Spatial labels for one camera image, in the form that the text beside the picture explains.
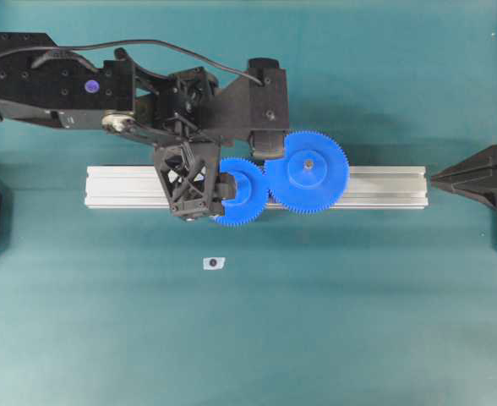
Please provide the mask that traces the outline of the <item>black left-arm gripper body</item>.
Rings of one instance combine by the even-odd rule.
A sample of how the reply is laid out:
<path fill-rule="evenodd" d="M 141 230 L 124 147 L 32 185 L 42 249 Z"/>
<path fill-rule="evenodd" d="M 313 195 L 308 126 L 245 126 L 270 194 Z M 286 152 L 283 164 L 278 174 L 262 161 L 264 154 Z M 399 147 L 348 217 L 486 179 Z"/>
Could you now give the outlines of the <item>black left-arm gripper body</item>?
<path fill-rule="evenodd" d="M 185 221 L 215 216 L 220 142 L 202 129 L 199 108 L 216 95 L 218 80 L 199 67 L 167 76 L 142 68 L 134 85 L 134 138 L 154 148 L 154 165 L 171 213 Z"/>

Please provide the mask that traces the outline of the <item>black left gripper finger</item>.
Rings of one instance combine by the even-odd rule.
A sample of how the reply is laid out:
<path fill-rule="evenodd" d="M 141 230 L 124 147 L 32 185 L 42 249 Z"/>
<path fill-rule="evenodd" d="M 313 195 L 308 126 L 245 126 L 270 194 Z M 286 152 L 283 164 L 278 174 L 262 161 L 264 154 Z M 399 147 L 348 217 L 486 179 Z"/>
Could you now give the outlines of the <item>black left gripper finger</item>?
<path fill-rule="evenodd" d="M 213 190 L 211 206 L 222 206 L 224 200 L 232 200 L 236 197 L 237 187 L 235 185 L 216 185 Z"/>
<path fill-rule="evenodd" d="M 216 186 L 228 187 L 230 189 L 235 189 L 237 187 L 235 177 L 230 173 L 219 173 L 216 180 Z"/>

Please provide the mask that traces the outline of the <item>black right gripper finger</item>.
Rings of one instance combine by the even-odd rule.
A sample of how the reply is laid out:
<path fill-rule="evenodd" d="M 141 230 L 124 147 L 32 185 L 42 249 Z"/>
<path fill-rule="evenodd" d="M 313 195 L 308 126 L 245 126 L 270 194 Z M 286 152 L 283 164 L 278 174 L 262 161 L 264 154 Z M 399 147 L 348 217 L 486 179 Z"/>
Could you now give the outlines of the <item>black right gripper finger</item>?
<path fill-rule="evenodd" d="M 497 207 L 497 187 L 482 182 L 451 182 L 443 178 L 431 178 L 431 184 L 447 193 L 475 200 L 487 207 Z"/>
<path fill-rule="evenodd" d="M 469 158 L 448 167 L 431 176 L 432 179 L 448 178 L 456 175 L 465 175 L 484 169 L 497 167 L 497 145 L 491 145 Z"/>

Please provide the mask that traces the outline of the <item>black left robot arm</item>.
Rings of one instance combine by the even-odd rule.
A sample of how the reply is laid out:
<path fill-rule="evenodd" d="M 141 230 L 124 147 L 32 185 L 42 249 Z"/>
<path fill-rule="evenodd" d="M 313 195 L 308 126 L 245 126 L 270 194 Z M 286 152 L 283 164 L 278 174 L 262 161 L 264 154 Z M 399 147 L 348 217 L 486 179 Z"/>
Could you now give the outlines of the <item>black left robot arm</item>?
<path fill-rule="evenodd" d="M 174 216 L 222 216 L 236 186 L 220 169 L 220 142 L 199 120 L 216 77 L 201 67 L 158 74 L 128 54 L 126 41 L 111 48 L 113 59 L 96 65 L 82 46 L 61 47 L 41 33 L 0 33 L 0 121 L 101 129 L 148 145 Z"/>

